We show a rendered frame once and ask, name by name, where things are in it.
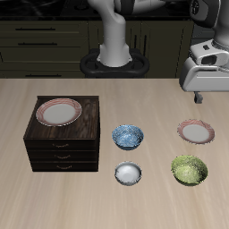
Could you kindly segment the blue bowl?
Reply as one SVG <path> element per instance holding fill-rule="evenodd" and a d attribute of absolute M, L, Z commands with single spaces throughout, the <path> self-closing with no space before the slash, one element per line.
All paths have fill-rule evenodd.
<path fill-rule="evenodd" d="M 112 131 L 112 139 L 118 148 L 134 150 L 143 141 L 144 133 L 141 128 L 135 125 L 124 124 Z"/>

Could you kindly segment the large red-rimmed white plate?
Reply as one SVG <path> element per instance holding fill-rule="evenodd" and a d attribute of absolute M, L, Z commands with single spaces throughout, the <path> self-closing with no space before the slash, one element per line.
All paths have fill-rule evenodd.
<path fill-rule="evenodd" d="M 55 98 L 42 104 L 37 112 L 37 120 L 46 126 L 64 126 L 81 116 L 82 107 L 71 98 Z"/>

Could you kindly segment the green bowl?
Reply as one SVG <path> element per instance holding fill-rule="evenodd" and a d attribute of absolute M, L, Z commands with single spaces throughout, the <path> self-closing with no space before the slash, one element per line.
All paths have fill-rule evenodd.
<path fill-rule="evenodd" d="M 191 155 L 176 157 L 171 163 L 171 171 L 179 183 L 190 186 L 199 185 L 208 177 L 206 164 Z"/>

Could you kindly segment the white bowl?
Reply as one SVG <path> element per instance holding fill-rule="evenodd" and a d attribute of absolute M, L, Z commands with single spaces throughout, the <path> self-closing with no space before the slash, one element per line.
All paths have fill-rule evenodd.
<path fill-rule="evenodd" d="M 124 161 L 116 166 L 114 170 L 115 179 L 125 186 L 132 186 L 138 183 L 142 176 L 142 170 L 139 165 L 132 161 Z"/>

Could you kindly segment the dark wooden cabinet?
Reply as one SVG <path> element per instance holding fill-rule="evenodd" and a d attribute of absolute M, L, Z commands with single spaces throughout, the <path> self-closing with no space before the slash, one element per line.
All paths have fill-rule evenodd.
<path fill-rule="evenodd" d="M 82 106 L 81 116 L 65 126 L 40 123 L 40 106 L 58 96 L 38 96 L 23 140 L 33 172 L 97 172 L 100 144 L 98 96 L 64 96 Z"/>

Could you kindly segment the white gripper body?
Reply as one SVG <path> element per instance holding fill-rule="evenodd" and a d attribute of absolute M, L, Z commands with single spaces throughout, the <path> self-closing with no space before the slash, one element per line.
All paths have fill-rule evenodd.
<path fill-rule="evenodd" d="M 179 83 L 184 91 L 229 91 L 229 71 L 214 65 L 196 65 L 189 57 Z"/>

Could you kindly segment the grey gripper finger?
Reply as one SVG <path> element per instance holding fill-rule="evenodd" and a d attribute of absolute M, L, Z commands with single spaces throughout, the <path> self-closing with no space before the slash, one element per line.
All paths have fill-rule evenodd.
<path fill-rule="evenodd" d="M 196 104 L 201 104 L 202 101 L 203 101 L 203 97 L 200 95 L 199 92 L 195 91 L 195 92 L 194 92 L 194 102 L 195 102 Z"/>

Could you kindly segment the flat black base plate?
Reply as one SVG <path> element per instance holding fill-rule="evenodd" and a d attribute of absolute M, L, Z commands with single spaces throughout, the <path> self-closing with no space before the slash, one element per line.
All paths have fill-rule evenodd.
<path fill-rule="evenodd" d="M 97 58 L 98 48 L 90 49 L 81 59 L 80 68 L 89 79 L 141 79 L 149 70 L 148 59 L 137 48 L 130 49 L 132 61 L 121 67 L 108 67 L 100 63 Z"/>

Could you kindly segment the dark kitchen cupboards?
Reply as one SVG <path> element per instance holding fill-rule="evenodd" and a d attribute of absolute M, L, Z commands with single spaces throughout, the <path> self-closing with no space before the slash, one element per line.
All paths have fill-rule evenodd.
<path fill-rule="evenodd" d="M 186 1 L 128 15 L 126 43 L 150 62 L 147 78 L 177 78 L 189 46 L 214 32 L 194 25 Z M 87 0 L 0 0 L 0 78 L 82 78 L 81 58 L 103 43 Z"/>

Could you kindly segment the small red-rimmed white plate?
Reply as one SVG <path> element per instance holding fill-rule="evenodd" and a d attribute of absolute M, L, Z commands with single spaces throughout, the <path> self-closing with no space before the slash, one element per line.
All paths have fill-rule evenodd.
<path fill-rule="evenodd" d="M 180 123 L 177 132 L 183 140 L 200 145 L 211 142 L 216 136 L 215 130 L 210 124 L 196 119 L 189 119 Z"/>

